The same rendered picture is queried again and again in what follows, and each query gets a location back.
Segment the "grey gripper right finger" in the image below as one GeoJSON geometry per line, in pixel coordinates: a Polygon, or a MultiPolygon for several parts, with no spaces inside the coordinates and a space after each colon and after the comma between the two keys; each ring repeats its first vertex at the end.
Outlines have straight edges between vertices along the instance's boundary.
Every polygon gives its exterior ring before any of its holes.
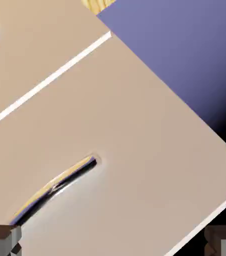
{"type": "Polygon", "coordinates": [[[226,225],[206,226],[204,237],[204,256],[226,256],[226,225]]]}

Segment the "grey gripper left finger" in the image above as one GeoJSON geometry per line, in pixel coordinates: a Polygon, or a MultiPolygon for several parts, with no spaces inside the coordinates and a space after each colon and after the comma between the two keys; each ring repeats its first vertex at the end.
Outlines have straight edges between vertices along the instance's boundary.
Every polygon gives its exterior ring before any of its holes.
{"type": "Polygon", "coordinates": [[[21,238],[21,226],[0,225],[0,256],[22,256],[21,238]]]}

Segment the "beige painted cabinet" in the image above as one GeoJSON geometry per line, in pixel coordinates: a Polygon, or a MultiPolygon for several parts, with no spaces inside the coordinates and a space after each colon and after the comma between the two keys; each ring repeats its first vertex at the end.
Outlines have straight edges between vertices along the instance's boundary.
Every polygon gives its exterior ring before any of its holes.
{"type": "Polygon", "coordinates": [[[174,256],[226,208],[226,0],[0,0],[0,225],[23,256],[174,256]]]}

